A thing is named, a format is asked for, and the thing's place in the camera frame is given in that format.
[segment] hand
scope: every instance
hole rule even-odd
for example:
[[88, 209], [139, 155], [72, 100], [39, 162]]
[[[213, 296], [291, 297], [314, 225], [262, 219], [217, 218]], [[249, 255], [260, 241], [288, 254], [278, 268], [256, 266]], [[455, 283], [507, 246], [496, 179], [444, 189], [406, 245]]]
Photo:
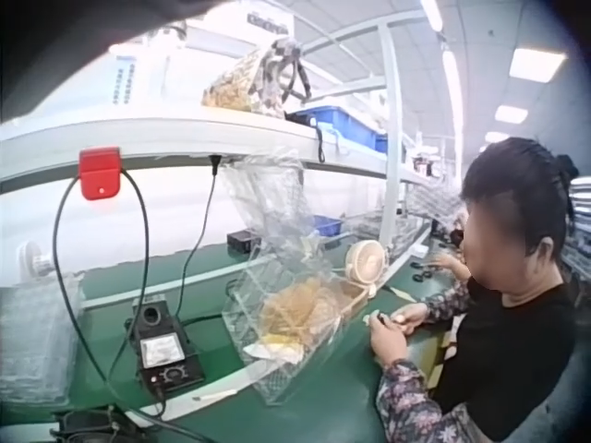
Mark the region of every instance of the hand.
[[371, 348], [382, 367], [388, 367], [396, 360], [408, 357], [406, 337], [400, 327], [394, 324], [388, 317], [374, 312], [369, 317], [369, 329], [371, 330]]
[[410, 335], [427, 318], [428, 307], [424, 303], [412, 303], [395, 310], [390, 320], [399, 326], [404, 335]]
[[442, 269], [452, 269], [456, 265], [457, 262], [458, 262], [458, 259], [456, 257], [450, 256], [449, 254], [441, 252], [439, 254], [436, 254], [435, 257], [431, 260], [431, 262], [428, 265], [429, 266], [436, 266], [436, 267], [442, 268]]

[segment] white shelf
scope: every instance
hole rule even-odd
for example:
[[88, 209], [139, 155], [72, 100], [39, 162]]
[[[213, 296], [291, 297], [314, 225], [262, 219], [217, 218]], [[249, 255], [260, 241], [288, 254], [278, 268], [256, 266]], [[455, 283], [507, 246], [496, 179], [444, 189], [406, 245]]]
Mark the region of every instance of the white shelf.
[[[127, 169], [207, 164], [225, 157], [290, 149], [310, 169], [386, 178], [384, 154], [324, 134], [326, 161], [318, 159], [316, 131], [257, 114], [196, 106], [109, 106], [68, 114], [25, 118], [0, 126], [2, 192], [75, 173], [78, 153], [91, 147], [121, 149]], [[403, 165], [401, 180], [428, 183]]]

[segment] red clip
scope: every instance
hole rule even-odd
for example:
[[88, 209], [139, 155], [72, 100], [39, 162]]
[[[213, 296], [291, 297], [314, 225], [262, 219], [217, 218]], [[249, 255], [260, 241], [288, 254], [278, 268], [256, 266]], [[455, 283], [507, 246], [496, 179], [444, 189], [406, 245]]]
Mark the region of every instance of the red clip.
[[82, 150], [78, 158], [82, 196], [87, 200], [113, 198], [121, 189], [119, 148]]

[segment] black hair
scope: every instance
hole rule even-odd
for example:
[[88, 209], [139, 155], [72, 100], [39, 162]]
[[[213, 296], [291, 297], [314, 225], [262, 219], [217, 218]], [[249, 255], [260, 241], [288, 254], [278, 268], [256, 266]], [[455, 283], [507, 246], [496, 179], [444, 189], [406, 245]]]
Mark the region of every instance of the black hair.
[[489, 145], [472, 162], [462, 197], [487, 204], [501, 227], [524, 240], [527, 255], [550, 237], [552, 258], [557, 259], [573, 228], [569, 187], [574, 175], [578, 170], [570, 157], [555, 158], [532, 139], [507, 138]]

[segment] woman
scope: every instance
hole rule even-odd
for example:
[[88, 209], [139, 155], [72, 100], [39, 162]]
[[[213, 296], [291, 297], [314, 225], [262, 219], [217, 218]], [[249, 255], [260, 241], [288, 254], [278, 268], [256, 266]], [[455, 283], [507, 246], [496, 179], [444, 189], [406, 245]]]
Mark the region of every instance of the woman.
[[[524, 138], [492, 144], [470, 165], [462, 194], [472, 277], [395, 312], [402, 325], [370, 320], [384, 367], [376, 403], [390, 442], [503, 441], [552, 392], [575, 334], [557, 265], [573, 217], [568, 184], [550, 152]], [[430, 399], [403, 328], [461, 313], [457, 355]]]

